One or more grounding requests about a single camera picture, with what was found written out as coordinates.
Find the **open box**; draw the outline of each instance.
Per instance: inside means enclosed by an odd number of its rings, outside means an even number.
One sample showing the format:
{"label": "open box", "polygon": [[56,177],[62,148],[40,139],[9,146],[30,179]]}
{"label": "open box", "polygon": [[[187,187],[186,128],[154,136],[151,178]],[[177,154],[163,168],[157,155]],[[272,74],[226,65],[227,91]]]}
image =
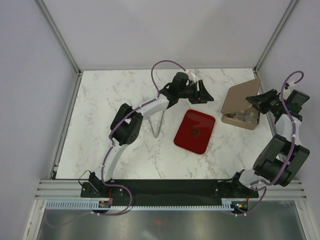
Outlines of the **open box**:
{"label": "open box", "polygon": [[223,123],[248,130],[254,130],[258,126],[260,113],[246,97],[256,96],[260,83],[261,80],[256,78],[229,88],[221,109]]}

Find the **table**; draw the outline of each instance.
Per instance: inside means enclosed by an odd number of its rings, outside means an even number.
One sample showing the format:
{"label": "table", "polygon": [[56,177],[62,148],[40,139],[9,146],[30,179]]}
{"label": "table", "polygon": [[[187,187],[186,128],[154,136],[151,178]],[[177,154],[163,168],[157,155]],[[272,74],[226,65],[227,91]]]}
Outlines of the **table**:
{"label": "table", "polygon": [[[154,72],[161,89],[179,69]],[[199,69],[214,102],[192,105],[187,99],[164,112],[159,137],[144,119],[137,140],[128,146],[113,174],[114,179],[224,179],[242,169],[251,169],[272,138],[265,115],[255,130],[221,122],[221,107],[228,89],[254,79],[252,69]],[[101,164],[111,142],[110,124],[123,103],[138,105],[154,98],[150,70],[85,71],[80,83],[56,178],[78,179],[85,170]],[[173,140],[188,109],[216,119],[205,154],[198,155],[174,145]],[[151,117],[159,127],[162,113]]]}

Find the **gray floor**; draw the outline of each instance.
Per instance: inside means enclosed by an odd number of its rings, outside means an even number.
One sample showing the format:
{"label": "gray floor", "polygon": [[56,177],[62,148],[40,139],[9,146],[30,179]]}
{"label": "gray floor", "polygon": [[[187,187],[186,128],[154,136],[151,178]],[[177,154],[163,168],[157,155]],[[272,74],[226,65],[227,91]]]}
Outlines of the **gray floor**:
{"label": "gray floor", "polygon": [[[84,213],[46,210],[52,225]],[[304,240],[293,203],[263,202],[245,217],[218,211],[131,211],[120,216],[86,215],[60,228],[42,223],[43,240]]]}

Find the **item inside box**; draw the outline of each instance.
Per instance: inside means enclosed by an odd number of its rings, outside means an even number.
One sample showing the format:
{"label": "item inside box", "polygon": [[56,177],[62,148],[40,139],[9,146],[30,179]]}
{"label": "item inside box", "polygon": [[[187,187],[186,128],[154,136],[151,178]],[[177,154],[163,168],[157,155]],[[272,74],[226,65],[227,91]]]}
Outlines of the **item inside box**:
{"label": "item inside box", "polygon": [[249,124],[258,124],[259,113],[254,107],[250,107],[247,110],[231,112],[225,115],[227,118],[231,118],[240,122],[246,122]]}

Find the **white marble surface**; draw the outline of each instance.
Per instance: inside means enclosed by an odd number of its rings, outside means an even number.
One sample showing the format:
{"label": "white marble surface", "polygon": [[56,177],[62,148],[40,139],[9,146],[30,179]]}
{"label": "white marble surface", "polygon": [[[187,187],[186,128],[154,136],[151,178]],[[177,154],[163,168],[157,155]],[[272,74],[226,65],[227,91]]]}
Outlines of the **white marble surface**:
{"label": "white marble surface", "polygon": [[[161,89],[177,69],[155,71]],[[251,69],[200,69],[200,76],[214,102],[192,105],[186,99],[164,113],[159,137],[143,120],[137,140],[121,156],[114,179],[223,179],[236,171],[251,169],[272,138],[266,116],[251,131],[221,122],[221,107],[231,86],[254,78]],[[156,95],[150,70],[85,71],[61,155],[57,179],[78,179],[93,171],[110,145],[110,124],[123,103],[137,105]],[[216,123],[205,154],[198,155],[174,145],[173,140],[188,109],[212,115]],[[152,116],[159,123],[161,113]]]}

